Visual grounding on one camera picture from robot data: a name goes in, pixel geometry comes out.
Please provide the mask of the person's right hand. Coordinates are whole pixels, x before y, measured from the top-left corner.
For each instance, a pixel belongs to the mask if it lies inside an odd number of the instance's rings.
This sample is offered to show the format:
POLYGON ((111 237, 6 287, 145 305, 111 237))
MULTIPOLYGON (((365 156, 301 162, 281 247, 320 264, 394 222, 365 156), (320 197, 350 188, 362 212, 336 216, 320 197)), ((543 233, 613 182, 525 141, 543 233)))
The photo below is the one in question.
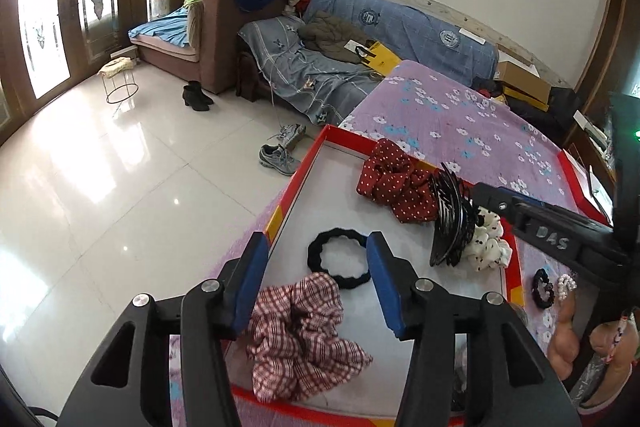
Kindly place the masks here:
MULTIPOLYGON (((548 360, 560 381, 572 373, 579 353, 579 340, 574 332, 576 312, 574 291, 560 294, 560 307, 555 330, 548 348, 548 360)), ((572 401, 582 415, 592 415, 611 405, 630 380, 639 349, 639 332, 632 317, 598 325, 589 336, 596 356, 596 367, 578 384, 572 401)))

